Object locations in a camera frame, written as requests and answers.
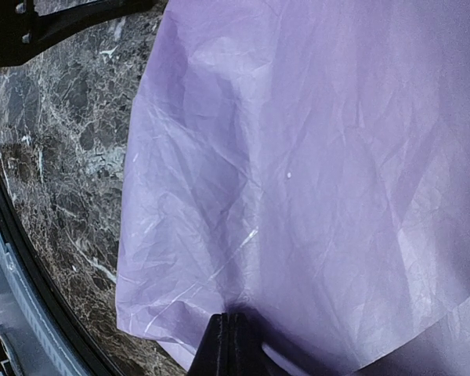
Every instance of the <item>black clamp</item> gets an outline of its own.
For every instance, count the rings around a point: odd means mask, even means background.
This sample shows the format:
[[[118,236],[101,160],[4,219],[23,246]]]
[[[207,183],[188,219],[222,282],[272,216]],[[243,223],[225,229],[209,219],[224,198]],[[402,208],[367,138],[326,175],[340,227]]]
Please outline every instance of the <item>black clamp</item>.
[[[150,10],[157,0],[98,0],[39,16],[34,0],[0,0],[0,67],[26,63],[102,22]]]
[[[269,376],[261,343],[243,313],[213,315],[187,376]]]

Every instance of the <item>crinkled plastic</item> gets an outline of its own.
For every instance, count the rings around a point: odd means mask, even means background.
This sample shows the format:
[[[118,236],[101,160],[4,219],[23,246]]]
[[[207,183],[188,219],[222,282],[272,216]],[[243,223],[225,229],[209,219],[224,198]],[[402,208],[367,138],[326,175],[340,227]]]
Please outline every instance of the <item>crinkled plastic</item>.
[[[470,376],[470,298],[406,345],[355,373]]]
[[[188,368],[243,311],[292,374],[345,374],[468,297],[470,0],[169,2],[132,109],[120,329]]]

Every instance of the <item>metal screw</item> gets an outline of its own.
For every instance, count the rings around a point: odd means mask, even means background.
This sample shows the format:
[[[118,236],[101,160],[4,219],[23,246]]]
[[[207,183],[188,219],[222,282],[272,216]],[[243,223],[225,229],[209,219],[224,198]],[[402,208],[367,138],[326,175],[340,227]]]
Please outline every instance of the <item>metal screw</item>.
[[[24,2],[21,2],[16,6],[16,13],[17,14],[24,14],[26,13],[26,4]]]
[[[26,35],[23,35],[22,41],[24,44],[28,44],[31,42],[31,33],[28,33]]]

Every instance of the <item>marble surface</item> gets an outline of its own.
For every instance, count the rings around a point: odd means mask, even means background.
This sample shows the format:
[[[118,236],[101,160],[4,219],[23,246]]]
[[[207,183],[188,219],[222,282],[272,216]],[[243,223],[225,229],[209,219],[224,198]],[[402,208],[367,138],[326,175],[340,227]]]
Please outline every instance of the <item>marble surface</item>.
[[[36,3],[43,14],[76,2]],[[184,373],[156,343],[120,332],[114,308],[131,105],[164,7],[0,70],[0,161],[14,206],[70,307],[130,375]]]

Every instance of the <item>dark brown marble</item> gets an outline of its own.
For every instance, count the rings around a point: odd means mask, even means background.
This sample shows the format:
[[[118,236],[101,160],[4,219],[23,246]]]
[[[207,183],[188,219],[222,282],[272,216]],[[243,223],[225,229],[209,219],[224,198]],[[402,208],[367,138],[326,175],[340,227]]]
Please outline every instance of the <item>dark brown marble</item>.
[[[40,13],[73,4],[37,1]],[[156,343],[120,332],[114,308],[131,105],[164,7],[0,70],[0,161],[10,196],[71,308],[130,375],[184,373]]]

